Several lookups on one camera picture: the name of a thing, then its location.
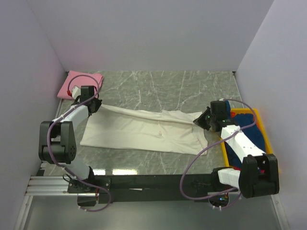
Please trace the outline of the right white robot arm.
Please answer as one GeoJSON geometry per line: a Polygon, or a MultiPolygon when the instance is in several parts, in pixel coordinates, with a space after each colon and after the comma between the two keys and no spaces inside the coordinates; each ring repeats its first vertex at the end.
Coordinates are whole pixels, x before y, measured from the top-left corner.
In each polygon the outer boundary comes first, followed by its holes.
{"type": "Polygon", "coordinates": [[[221,143],[226,143],[241,162],[239,170],[231,167],[216,168],[211,174],[211,187],[222,191],[226,186],[238,189],[243,197],[275,195],[280,191],[278,161],[250,140],[245,130],[257,125],[256,112],[250,108],[251,124],[240,126],[230,116],[227,101],[212,101],[200,117],[193,122],[197,126],[221,133],[221,143]]]}

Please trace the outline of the white t shirt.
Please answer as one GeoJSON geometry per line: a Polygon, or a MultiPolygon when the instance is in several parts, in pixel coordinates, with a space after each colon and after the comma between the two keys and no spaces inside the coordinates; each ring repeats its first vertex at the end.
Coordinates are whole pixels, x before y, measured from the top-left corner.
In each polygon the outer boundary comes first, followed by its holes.
{"type": "Polygon", "coordinates": [[[201,112],[148,112],[102,105],[89,117],[82,146],[149,150],[197,155],[208,146],[204,130],[194,124],[201,112]]]}

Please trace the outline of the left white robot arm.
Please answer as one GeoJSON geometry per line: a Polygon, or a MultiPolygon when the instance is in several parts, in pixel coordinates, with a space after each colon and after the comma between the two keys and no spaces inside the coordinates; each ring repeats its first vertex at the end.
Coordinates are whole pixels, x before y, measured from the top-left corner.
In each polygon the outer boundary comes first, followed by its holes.
{"type": "Polygon", "coordinates": [[[63,178],[69,178],[69,185],[82,193],[95,189],[96,181],[93,169],[77,155],[75,129],[84,120],[96,113],[101,106],[97,88],[82,86],[70,109],[52,121],[40,124],[39,149],[40,160],[54,164],[66,172],[63,178]]]}

